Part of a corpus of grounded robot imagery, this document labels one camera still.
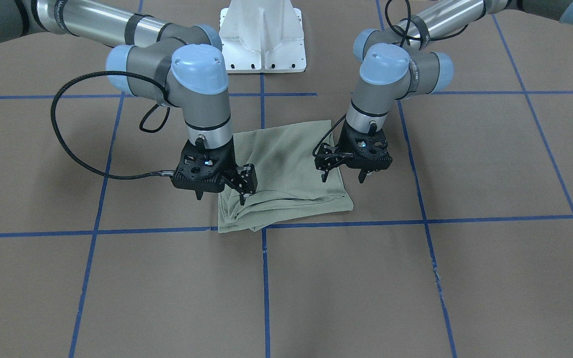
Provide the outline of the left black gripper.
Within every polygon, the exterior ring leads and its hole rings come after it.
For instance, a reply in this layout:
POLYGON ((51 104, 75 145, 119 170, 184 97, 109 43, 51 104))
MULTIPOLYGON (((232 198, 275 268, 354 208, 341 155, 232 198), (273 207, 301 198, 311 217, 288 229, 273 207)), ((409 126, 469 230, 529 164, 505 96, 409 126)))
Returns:
POLYGON ((321 171, 321 181, 326 182, 328 174, 340 165, 352 169, 360 169, 358 180, 364 183, 369 172, 386 170, 392 163, 388 153, 388 141, 382 129, 375 122, 370 122, 366 132, 353 129, 344 123, 337 144, 323 143, 339 125, 339 122, 329 129, 314 147, 314 163, 321 171))

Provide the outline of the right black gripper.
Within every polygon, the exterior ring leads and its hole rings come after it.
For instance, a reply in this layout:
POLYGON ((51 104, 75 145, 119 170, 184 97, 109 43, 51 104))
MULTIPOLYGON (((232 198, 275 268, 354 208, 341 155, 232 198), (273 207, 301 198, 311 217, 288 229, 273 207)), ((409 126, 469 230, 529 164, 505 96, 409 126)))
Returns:
POLYGON ((187 141, 171 181, 175 188, 195 191, 198 201, 204 192, 222 192, 227 184, 239 194, 241 205, 256 194, 258 185, 253 164, 236 165, 234 140, 218 149, 204 150, 187 141))

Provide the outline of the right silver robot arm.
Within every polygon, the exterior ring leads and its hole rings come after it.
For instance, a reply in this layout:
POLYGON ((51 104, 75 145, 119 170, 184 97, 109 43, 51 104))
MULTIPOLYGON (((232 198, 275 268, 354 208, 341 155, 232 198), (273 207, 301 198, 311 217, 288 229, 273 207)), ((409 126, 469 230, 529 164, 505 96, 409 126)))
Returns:
POLYGON ((94 0, 0 0, 0 43, 36 33, 70 34, 111 48, 105 70, 79 76, 63 85, 50 108, 51 123, 62 148, 89 172, 115 180, 169 177, 173 186, 203 193, 226 186, 245 201, 257 190, 254 165, 238 165, 234 151, 226 73, 220 36, 212 27, 164 22, 94 0), (84 163, 62 138, 56 108, 66 90, 87 79, 107 77, 126 94, 152 100, 158 108, 179 108, 188 131, 175 170, 116 176, 84 163))

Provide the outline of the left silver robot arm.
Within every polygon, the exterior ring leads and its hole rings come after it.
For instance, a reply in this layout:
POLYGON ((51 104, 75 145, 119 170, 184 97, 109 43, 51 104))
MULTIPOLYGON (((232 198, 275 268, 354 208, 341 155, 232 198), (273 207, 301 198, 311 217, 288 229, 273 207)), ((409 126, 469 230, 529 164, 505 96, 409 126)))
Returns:
POLYGON ((341 165, 359 170, 359 182, 386 170, 392 159, 383 127, 394 102, 447 88, 454 77, 452 59, 427 52, 432 42, 461 34, 470 23, 515 9, 573 25, 573 0, 439 0, 418 14, 410 11, 385 30, 366 29, 353 43, 359 79, 336 145, 321 140, 312 150, 322 181, 341 165))

